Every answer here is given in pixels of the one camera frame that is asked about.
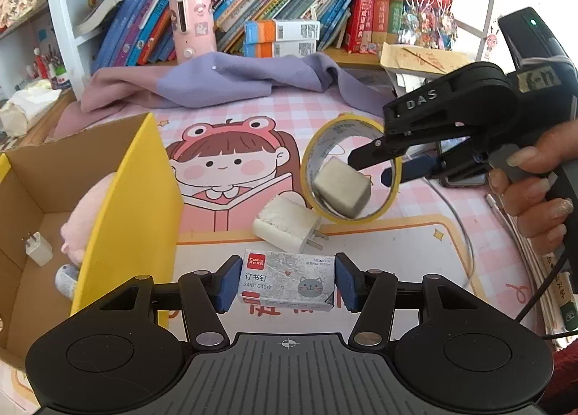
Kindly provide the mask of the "person right hand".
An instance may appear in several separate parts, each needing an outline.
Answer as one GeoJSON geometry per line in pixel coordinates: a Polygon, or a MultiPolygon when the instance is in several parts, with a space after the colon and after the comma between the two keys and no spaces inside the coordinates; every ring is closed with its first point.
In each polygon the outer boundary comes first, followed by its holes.
{"type": "Polygon", "coordinates": [[[530,172],[530,177],[512,183],[500,168],[489,172],[493,193],[501,198],[505,211],[517,218],[520,235],[530,241],[539,256],[550,254],[562,243],[567,235],[564,222],[574,211],[575,202],[562,198],[548,201],[546,195],[552,183],[538,175],[576,158],[577,121],[566,121],[546,131],[535,145],[508,159],[508,165],[530,172]]]}

